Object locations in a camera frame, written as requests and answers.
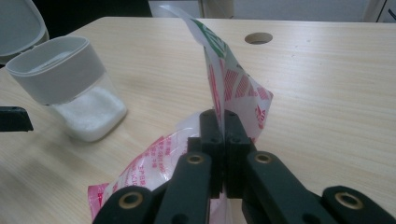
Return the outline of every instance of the plastic container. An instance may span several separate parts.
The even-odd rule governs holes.
[[[6,69],[74,138],[98,140],[126,114],[87,38],[52,39],[15,57]]]
[[[43,18],[31,0],[1,0],[0,64],[48,39]]]

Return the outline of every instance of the clear plastic container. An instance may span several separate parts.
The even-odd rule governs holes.
[[[126,114],[106,69],[84,37],[52,39],[12,59],[6,69],[74,138],[98,140]]]

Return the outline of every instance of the white container lid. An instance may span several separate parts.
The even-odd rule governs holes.
[[[0,64],[47,40],[47,27],[32,0],[1,0]]]

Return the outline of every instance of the light wood surface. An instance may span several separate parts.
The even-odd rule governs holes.
[[[310,190],[357,189],[396,216],[396,26],[202,20],[275,98],[259,150]],[[273,40],[250,45],[245,36]],[[114,180],[154,140],[212,107],[205,57],[180,19],[103,18],[88,37],[129,112],[82,143],[0,70],[0,105],[27,109],[35,130],[0,133],[0,223],[90,223],[89,185]],[[233,201],[234,223],[244,223]]]

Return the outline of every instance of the pink plastic packaging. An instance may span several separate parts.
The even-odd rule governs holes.
[[[255,141],[264,128],[273,94],[245,72],[228,45],[210,29],[179,8],[164,8],[183,19],[194,38],[205,47],[209,85],[223,134],[223,115],[224,110],[227,109],[239,116],[247,136]],[[153,190],[169,180],[178,158],[187,151],[188,137],[199,136],[199,114],[195,113],[181,121],[177,125],[176,132],[162,136],[151,144],[112,183],[90,186],[88,198],[92,219],[111,194],[118,189],[137,185]],[[230,205],[224,195],[219,199],[211,200],[209,223],[232,223]]]

